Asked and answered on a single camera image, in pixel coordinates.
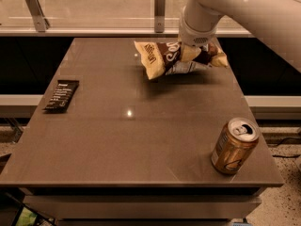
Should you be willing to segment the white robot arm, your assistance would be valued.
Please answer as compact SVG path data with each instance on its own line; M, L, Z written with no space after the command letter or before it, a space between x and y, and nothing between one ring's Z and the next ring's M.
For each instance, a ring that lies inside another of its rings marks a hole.
M188 0L179 35L200 47L228 16L301 72L301 0Z

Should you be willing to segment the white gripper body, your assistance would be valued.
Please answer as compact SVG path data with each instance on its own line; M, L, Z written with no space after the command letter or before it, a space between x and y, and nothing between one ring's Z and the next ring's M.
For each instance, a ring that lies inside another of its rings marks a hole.
M201 47L214 37L217 24L225 15L222 0L188 0L182 9L179 36L183 44Z

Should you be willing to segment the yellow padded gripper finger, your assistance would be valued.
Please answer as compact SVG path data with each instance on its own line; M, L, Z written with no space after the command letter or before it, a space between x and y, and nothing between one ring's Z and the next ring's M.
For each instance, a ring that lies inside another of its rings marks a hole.
M192 61L194 58L196 58L201 52L201 49L199 47L195 46L189 46L186 44L182 44L181 46L181 62L187 62Z

